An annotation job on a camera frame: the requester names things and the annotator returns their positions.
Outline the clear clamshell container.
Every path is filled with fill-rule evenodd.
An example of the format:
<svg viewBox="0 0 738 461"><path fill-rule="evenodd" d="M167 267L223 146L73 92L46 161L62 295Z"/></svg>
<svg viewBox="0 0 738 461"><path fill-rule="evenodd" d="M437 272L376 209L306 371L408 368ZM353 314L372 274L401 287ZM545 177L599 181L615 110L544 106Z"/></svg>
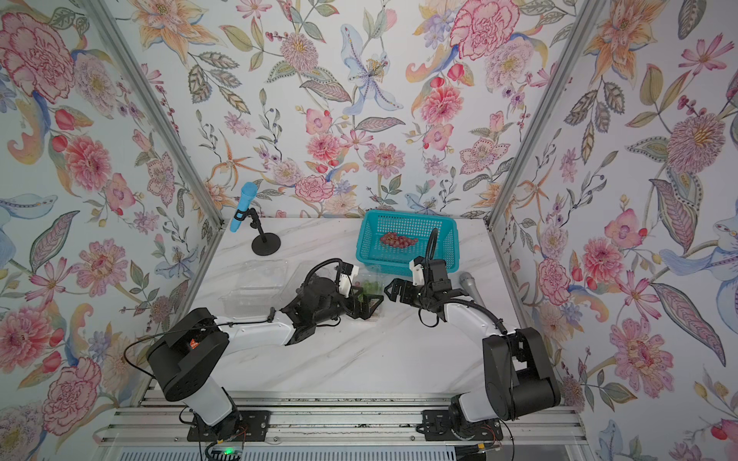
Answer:
<svg viewBox="0 0 738 461"><path fill-rule="evenodd" d="M359 268L359 274L353 277L351 298L354 302L352 310L356 318L370 319L384 301L386 278L377 265Z"/></svg>
<svg viewBox="0 0 738 461"><path fill-rule="evenodd" d="M232 318L265 317L284 306L289 265L285 260L252 260L240 268L236 285L220 298Z"/></svg>

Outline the green grape bunch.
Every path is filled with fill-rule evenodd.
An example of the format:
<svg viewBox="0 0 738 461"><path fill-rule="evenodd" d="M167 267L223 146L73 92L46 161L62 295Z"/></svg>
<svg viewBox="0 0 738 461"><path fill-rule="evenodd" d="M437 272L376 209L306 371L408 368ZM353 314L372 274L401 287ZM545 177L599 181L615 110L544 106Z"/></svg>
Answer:
<svg viewBox="0 0 738 461"><path fill-rule="evenodd" d="M361 283L361 287L364 289L366 294L381 295L382 294L382 283L378 280L366 280Z"/></svg>

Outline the teal plastic mesh basket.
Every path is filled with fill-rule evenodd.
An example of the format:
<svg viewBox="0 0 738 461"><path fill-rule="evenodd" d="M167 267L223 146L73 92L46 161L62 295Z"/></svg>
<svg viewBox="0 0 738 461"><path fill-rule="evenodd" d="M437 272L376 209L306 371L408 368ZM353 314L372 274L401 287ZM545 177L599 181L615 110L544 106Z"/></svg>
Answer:
<svg viewBox="0 0 738 461"><path fill-rule="evenodd" d="M459 230L449 217L398 211L368 211L357 239L357 260L384 274L411 275L411 261L424 257L432 233L437 231L433 259L459 270Z"/></svg>

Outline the red grape bunch back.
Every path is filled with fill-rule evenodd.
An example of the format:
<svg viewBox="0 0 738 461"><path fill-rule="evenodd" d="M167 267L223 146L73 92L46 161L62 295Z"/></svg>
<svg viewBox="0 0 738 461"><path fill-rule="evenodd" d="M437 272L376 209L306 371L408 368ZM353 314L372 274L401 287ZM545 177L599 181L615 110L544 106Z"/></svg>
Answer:
<svg viewBox="0 0 738 461"><path fill-rule="evenodd" d="M382 245L391 249L403 250L414 247L418 243L418 240L416 238L396 234L396 232L387 232L380 237L380 242Z"/></svg>

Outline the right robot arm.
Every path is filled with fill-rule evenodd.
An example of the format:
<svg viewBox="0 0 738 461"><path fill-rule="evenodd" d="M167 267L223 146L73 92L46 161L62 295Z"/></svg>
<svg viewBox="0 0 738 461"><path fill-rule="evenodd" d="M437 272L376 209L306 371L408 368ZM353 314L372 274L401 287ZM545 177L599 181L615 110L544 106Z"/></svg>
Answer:
<svg viewBox="0 0 738 461"><path fill-rule="evenodd" d="M390 301L430 312L480 346L482 387L451 399L446 429L469 440L478 430L559 405L561 391L542 335L535 328L507 328L484 304L471 274L460 274L459 282L453 286L445 261L417 257L409 280L384 288Z"/></svg>

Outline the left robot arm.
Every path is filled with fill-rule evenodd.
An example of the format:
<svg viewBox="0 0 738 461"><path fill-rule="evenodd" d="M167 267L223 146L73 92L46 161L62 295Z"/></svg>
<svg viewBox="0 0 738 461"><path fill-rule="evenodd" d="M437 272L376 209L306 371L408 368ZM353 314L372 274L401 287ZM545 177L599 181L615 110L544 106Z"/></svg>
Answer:
<svg viewBox="0 0 738 461"><path fill-rule="evenodd" d="M368 320L384 301L355 284L359 267L327 259L312 267L295 296L263 320L217 317L205 307L190 311L150 348L147 361L167 401L183 403L219 439L245 428L228 392L213 378L223 355L267 346L296 345L344 316Z"/></svg>

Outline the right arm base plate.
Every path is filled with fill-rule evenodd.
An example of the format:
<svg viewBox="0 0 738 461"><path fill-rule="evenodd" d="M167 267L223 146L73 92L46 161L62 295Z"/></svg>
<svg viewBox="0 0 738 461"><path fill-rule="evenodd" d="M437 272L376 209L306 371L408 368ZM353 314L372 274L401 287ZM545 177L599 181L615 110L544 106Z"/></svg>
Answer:
<svg viewBox="0 0 738 461"><path fill-rule="evenodd" d="M415 430L427 442L501 442L504 439L498 419L471 423L450 410L424 410Z"/></svg>

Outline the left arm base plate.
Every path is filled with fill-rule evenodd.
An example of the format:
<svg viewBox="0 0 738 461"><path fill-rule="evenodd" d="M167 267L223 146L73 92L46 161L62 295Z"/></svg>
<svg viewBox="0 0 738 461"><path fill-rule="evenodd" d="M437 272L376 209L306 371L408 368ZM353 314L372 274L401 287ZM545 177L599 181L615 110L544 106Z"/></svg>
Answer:
<svg viewBox="0 0 738 461"><path fill-rule="evenodd" d="M264 442L271 413L267 410L236 409L223 421L209 426L195 413L188 442Z"/></svg>

